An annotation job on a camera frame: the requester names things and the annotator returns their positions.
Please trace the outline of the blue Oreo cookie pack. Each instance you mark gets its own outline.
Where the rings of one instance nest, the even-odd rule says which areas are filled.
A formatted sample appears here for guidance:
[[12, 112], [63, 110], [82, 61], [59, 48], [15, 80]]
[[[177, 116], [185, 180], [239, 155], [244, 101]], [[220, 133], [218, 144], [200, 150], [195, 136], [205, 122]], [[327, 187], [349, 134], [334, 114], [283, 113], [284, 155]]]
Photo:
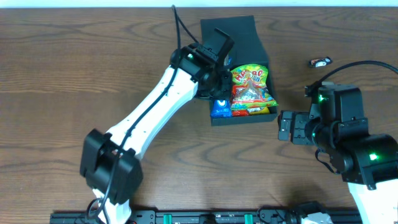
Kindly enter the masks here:
[[233, 86], [232, 74], [230, 72], [232, 59], [227, 55], [224, 59], [224, 68], [221, 73], [221, 98], [213, 101], [213, 107], [210, 113], [212, 118], [232, 117], [231, 110], [231, 89]]

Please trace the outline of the yellow sweets bag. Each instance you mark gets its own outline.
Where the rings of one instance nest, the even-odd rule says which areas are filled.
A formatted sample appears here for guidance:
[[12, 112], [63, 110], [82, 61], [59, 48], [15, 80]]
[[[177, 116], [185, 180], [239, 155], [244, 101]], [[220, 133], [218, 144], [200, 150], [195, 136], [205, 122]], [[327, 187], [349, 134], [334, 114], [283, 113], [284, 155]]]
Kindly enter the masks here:
[[259, 114], [269, 114], [269, 108], [268, 107], [258, 107], [258, 108], [249, 108], [248, 113], [250, 115], [259, 115]]

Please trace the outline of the green Haribo gummy bag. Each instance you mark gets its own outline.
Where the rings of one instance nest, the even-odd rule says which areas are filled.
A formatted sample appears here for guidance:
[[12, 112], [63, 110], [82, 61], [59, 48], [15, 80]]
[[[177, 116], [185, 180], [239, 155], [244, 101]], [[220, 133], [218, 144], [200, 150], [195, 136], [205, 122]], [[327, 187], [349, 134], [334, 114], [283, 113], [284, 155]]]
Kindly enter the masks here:
[[233, 90], [231, 110], [251, 110], [277, 106], [278, 103], [269, 93], [267, 77], [269, 70], [259, 64], [246, 64], [231, 71]]

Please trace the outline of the red candy bag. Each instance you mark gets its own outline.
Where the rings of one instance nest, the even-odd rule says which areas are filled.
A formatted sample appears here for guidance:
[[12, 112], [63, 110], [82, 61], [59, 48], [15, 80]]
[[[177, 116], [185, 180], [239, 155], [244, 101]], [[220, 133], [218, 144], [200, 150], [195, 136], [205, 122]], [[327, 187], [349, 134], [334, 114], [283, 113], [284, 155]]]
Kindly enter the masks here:
[[232, 110], [233, 116], [249, 116], [250, 113], [248, 110]]

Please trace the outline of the black gift box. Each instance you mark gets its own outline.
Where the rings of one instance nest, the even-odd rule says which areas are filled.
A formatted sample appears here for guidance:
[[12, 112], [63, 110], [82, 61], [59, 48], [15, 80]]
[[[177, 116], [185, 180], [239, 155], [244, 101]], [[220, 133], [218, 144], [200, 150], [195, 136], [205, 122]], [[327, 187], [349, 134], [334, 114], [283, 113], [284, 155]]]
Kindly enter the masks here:
[[[250, 63], [269, 67], [268, 55], [257, 35], [254, 16], [202, 19], [200, 25], [202, 41], [204, 42], [210, 38], [215, 28], [222, 30], [234, 40], [233, 48], [229, 52], [233, 68]], [[227, 126], [233, 124], [271, 122], [275, 120], [278, 115], [278, 107], [272, 106], [269, 108], [269, 111], [269, 114], [211, 118], [211, 125]]]

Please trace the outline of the black Mars mini bar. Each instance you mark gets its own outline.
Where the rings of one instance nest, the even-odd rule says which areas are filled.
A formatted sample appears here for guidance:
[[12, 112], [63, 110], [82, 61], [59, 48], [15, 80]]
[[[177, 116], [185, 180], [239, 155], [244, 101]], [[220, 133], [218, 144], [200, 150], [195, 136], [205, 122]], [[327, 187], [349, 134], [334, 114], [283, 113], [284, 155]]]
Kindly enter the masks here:
[[308, 66], [310, 68], [324, 67], [333, 63], [330, 57], [316, 58], [308, 61]]

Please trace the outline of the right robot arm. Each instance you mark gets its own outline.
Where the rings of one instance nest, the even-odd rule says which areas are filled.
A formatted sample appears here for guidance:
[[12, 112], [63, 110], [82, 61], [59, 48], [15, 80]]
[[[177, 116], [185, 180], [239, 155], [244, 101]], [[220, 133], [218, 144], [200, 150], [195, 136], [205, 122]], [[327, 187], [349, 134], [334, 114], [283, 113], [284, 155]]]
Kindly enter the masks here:
[[325, 167], [347, 183], [363, 223], [397, 223], [397, 140], [369, 133], [357, 86], [326, 82], [305, 93], [308, 112], [280, 112], [279, 140], [328, 154]]

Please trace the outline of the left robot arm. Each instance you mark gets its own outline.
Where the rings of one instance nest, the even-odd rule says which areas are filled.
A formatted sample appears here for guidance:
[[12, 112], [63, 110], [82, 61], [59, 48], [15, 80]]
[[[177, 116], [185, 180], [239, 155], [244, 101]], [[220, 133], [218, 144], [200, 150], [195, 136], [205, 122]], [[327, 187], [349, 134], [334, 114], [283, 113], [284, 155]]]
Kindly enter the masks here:
[[86, 218], [104, 223], [126, 223], [129, 200], [139, 188], [141, 159], [158, 132], [188, 101], [227, 100], [231, 74], [224, 64], [234, 42], [215, 28], [204, 43], [178, 47], [170, 65], [145, 99], [105, 133], [93, 129], [83, 141], [80, 174], [96, 197]]

